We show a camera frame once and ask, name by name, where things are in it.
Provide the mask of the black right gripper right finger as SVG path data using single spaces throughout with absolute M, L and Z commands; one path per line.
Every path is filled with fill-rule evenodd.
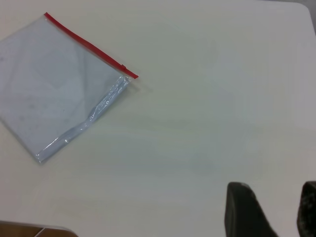
M 316 182 L 307 181 L 301 192 L 297 215 L 297 228 L 301 237 L 316 236 Z

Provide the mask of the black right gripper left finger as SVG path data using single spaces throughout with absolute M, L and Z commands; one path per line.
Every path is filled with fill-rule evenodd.
M 253 190 L 245 183 L 227 186 L 225 232 L 228 237 L 276 237 Z

